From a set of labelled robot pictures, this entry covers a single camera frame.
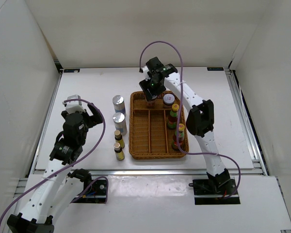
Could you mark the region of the red sauce bottle yellow cap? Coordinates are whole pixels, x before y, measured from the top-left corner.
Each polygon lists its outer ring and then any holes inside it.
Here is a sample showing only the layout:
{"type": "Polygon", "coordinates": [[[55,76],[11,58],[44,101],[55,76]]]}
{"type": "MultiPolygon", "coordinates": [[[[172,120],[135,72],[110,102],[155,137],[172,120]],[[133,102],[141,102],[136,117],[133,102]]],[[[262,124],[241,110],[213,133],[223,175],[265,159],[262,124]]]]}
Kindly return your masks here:
{"type": "Polygon", "coordinates": [[[174,131],[173,135],[173,142],[172,142],[172,148],[174,150],[179,150],[178,143],[181,148],[183,148],[183,141],[185,137],[185,125],[180,123],[178,126],[178,129],[174,131]]]}

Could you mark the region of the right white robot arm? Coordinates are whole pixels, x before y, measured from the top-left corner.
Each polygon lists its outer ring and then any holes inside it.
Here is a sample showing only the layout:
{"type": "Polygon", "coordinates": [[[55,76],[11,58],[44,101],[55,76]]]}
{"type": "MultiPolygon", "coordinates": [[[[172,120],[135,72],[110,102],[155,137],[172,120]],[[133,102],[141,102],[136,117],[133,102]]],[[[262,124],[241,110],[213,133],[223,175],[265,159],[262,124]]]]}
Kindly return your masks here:
{"type": "Polygon", "coordinates": [[[183,80],[181,73],[172,65],[164,65],[158,57],[139,67],[145,77],[139,85],[147,100],[155,100],[169,89],[182,102],[188,112],[186,128],[195,137],[206,162],[208,188],[214,194],[221,193],[230,180],[229,172],[219,156],[214,140],[214,104],[198,96],[183,80]]]}

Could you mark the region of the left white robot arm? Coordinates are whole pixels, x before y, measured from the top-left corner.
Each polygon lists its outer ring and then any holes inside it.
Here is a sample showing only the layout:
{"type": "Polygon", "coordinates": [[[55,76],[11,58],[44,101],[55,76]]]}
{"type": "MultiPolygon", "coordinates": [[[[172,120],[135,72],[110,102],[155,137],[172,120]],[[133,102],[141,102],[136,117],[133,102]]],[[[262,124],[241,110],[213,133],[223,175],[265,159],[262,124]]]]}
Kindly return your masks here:
{"type": "Polygon", "coordinates": [[[92,189],[92,175],[88,170],[73,166],[83,158],[80,154],[90,128],[105,124],[104,117],[93,103],[87,103],[88,114],[82,99],[63,102],[65,122],[50,153],[48,166],[41,181],[28,189],[32,195],[18,214],[11,214],[7,226],[13,233],[52,233],[55,223],[65,208],[92,189]]]}

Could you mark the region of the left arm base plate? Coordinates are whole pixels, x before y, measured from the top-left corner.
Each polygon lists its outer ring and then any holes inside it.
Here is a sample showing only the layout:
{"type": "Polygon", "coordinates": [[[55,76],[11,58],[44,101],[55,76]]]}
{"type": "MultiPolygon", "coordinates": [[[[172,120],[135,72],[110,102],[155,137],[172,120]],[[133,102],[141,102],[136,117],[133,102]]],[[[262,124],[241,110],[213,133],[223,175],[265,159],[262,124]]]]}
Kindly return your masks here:
{"type": "Polygon", "coordinates": [[[97,177],[84,184],[84,193],[78,194],[71,203],[106,204],[108,201],[109,180],[105,176],[97,177]]]}

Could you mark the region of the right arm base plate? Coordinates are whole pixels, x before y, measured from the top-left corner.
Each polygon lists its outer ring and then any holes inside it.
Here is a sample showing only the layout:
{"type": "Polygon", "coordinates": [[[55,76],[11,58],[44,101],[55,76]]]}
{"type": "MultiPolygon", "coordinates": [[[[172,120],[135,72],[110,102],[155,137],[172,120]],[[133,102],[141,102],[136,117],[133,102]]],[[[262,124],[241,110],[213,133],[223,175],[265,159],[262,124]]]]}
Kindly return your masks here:
{"type": "Polygon", "coordinates": [[[236,183],[230,179],[219,189],[215,189],[210,180],[195,179],[188,184],[193,188],[195,205],[237,205],[240,204],[238,192],[234,192],[236,183]]]}

